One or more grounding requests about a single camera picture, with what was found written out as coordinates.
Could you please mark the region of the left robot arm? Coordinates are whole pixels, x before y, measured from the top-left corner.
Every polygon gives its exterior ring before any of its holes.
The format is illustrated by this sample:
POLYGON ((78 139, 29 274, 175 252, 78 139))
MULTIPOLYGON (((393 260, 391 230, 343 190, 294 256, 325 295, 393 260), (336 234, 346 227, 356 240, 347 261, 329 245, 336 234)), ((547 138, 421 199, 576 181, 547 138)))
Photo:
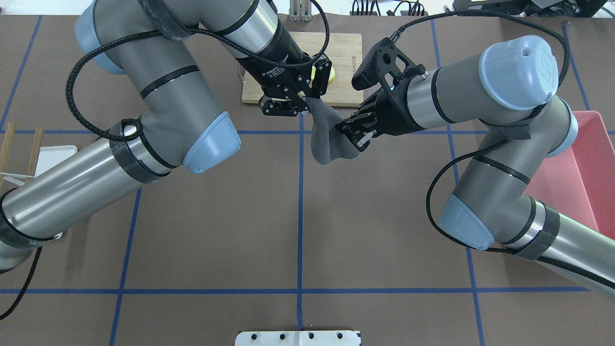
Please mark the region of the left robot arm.
POLYGON ((73 116, 98 139, 1 197, 1 272, 64 230, 143 185, 186 167, 199 174, 240 149, 240 138, 184 40, 222 42, 259 83, 266 115, 308 111, 326 92, 324 49, 303 52, 265 0, 95 0, 75 23, 84 51, 65 88, 73 116), (147 105, 102 130, 77 109, 73 88, 88 61, 127 75, 147 105))

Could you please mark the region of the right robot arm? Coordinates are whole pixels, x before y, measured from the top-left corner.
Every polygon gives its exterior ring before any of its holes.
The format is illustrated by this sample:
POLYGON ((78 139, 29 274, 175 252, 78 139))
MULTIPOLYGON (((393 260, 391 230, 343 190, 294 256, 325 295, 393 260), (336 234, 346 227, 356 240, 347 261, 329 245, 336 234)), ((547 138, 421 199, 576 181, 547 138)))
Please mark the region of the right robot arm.
POLYGON ((393 40, 375 44, 352 87, 376 90, 336 124, 358 151, 382 135, 400 136, 478 120, 488 130, 433 228, 464 247, 505 253, 614 296, 614 241, 526 194, 543 160, 571 147, 578 123, 560 98, 551 47, 534 35, 428 71, 393 40))

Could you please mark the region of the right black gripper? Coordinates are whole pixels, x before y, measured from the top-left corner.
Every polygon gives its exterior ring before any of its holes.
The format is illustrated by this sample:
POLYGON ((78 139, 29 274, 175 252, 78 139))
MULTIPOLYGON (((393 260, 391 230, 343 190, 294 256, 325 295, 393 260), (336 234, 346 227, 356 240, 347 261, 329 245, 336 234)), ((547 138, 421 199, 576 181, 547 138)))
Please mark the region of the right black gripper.
POLYGON ((365 151, 370 140, 382 134, 399 136, 418 131, 418 124, 408 108, 408 87, 411 78, 404 78, 397 85, 381 86, 367 100, 363 101, 356 113, 334 125, 340 134, 351 136, 350 142, 358 151, 365 151), (375 129, 369 130, 370 114, 375 115, 375 129))

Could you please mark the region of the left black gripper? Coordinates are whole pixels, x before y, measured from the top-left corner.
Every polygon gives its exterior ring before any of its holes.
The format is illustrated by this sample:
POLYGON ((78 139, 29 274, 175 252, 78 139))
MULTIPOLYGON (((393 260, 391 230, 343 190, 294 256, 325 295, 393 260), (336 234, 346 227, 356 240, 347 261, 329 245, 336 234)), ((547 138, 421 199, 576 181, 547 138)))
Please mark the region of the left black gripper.
POLYGON ((327 55, 314 55, 316 60, 312 65, 299 68, 286 68, 263 61, 266 59, 286 65, 300 65, 313 58, 299 48, 286 29, 277 29, 272 41, 258 56, 259 58, 237 58, 237 61, 261 86, 264 96, 259 99, 258 105, 264 115, 295 117, 308 111, 305 98, 287 96, 283 92, 284 87, 288 88, 288 92, 304 92, 307 97, 315 99, 320 99, 327 93, 329 72, 332 68, 332 61, 327 55), (310 79, 312 66, 317 70, 309 85, 307 80, 310 79))

